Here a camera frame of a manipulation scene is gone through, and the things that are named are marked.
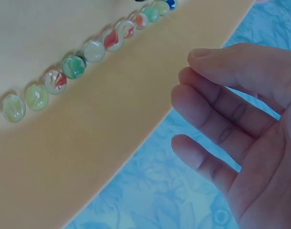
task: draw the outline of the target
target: row of marbles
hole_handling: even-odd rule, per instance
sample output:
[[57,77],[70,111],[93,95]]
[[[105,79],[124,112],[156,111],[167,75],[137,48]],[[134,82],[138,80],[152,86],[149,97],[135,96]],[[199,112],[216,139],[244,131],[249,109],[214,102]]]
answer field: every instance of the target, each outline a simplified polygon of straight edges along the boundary
[[15,94],[7,96],[2,104],[3,116],[7,121],[17,123],[24,118],[26,107],[33,111],[44,109],[48,104],[49,94],[57,95],[66,89],[67,79],[80,78],[89,62],[100,62],[103,60],[106,51],[115,52],[119,50],[125,39],[132,38],[137,30],[143,30],[150,23],[158,21],[161,16],[167,15],[177,5],[177,0],[155,1],[127,20],[119,22],[115,28],[105,30],[100,41],[89,41],[84,45],[81,56],[69,56],[63,61],[61,70],[47,72],[43,78],[43,85],[28,87],[25,100]]

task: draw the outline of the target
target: finger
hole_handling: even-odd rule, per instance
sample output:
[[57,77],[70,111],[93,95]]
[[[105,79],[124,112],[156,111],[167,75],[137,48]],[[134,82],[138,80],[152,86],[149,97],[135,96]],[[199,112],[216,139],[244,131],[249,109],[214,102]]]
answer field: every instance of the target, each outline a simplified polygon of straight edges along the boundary
[[194,71],[216,84],[240,85],[285,109],[291,103],[291,51],[242,43],[193,50],[188,61]]
[[233,168],[185,135],[175,136],[172,139],[172,148],[187,166],[212,182],[225,197],[227,196],[237,176]]
[[276,119],[266,112],[224,86],[212,83],[190,67],[181,70],[179,81],[194,88],[215,111],[255,139],[276,122]]
[[172,90],[172,104],[177,112],[216,145],[224,149],[239,165],[254,139],[217,113],[192,87],[179,85]]
[[235,86],[231,88],[257,98],[258,100],[264,102],[268,107],[270,107],[273,111],[275,111],[279,115],[282,115],[285,111],[285,109],[282,106],[278,105],[273,99],[268,99],[265,96],[258,93],[254,93],[250,90],[247,90],[243,88],[242,86]]

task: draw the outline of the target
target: blue tablecloth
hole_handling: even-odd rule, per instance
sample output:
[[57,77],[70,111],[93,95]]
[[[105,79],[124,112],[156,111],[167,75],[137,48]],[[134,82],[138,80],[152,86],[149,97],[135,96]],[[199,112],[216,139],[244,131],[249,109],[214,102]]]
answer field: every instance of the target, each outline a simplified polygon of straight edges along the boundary
[[[238,42],[291,49],[291,0],[254,5],[226,45]],[[242,96],[272,114],[263,103]],[[236,229],[221,194],[173,153],[171,138],[181,133],[240,169],[172,111],[66,229]]]

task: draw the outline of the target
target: blue marble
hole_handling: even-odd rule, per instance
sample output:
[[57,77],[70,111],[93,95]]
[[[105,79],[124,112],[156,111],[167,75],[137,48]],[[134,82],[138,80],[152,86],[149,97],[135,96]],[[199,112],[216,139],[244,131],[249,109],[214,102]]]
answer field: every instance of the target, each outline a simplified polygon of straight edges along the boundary
[[[239,42],[291,50],[291,0],[254,5],[226,46]],[[241,96],[278,117],[263,103]],[[216,188],[173,153],[170,142],[176,134],[191,136],[240,169],[173,110],[66,229],[237,229],[227,202]]]
[[164,0],[164,1],[170,6],[170,10],[174,10],[178,6],[177,0]]

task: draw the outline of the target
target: tan surface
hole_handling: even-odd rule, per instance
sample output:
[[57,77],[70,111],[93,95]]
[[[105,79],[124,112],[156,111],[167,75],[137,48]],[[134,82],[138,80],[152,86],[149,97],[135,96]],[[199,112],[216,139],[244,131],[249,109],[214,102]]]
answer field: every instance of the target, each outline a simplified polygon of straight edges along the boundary
[[[66,10],[57,12],[53,2],[64,0],[0,0],[0,11],[18,11],[13,17],[0,12],[0,95],[22,91],[35,74],[90,36],[91,27],[97,32],[139,7],[130,0],[66,0]],[[18,125],[0,118],[0,229],[53,229],[70,220],[169,111],[170,90],[189,50],[222,46],[252,2],[187,0],[89,70],[44,112],[28,111]],[[37,10],[27,13],[33,6]],[[95,26],[90,23],[98,18]]]

